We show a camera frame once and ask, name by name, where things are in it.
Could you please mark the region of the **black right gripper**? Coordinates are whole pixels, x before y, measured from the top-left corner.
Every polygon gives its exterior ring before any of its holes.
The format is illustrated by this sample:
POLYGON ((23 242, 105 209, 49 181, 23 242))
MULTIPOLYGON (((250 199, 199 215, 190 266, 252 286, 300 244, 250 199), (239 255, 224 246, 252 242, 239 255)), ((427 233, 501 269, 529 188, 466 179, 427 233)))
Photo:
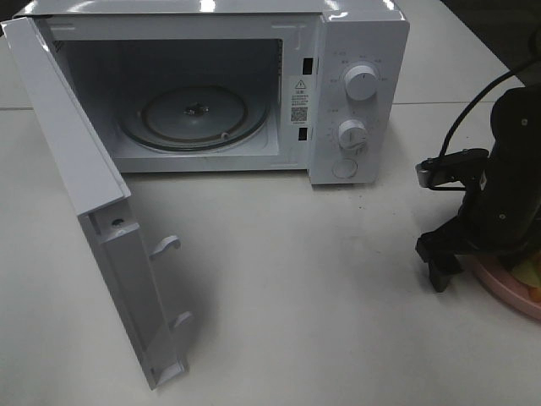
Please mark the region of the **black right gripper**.
POLYGON ((431 190, 466 190, 458 218, 423 233, 415 250, 437 293, 462 272, 457 254, 517 255, 540 235, 540 155, 528 148, 466 149, 416 166, 431 190))

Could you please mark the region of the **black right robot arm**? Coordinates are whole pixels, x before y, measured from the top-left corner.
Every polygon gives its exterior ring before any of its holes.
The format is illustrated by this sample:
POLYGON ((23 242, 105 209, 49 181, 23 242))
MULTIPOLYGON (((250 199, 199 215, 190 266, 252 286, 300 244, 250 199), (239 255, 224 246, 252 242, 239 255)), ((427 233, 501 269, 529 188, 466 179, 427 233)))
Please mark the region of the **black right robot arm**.
POLYGON ((450 127, 439 155, 416 166, 421 187, 464 194, 457 215, 423 233, 415 246, 437 292, 462 272, 459 255, 495 255, 512 263, 540 246, 540 86, 512 88, 495 102, 490 151, 447 151, 462 121, 488 93, 540 62, 539 30, 527 46, 530 58, 482 89, 450 127))

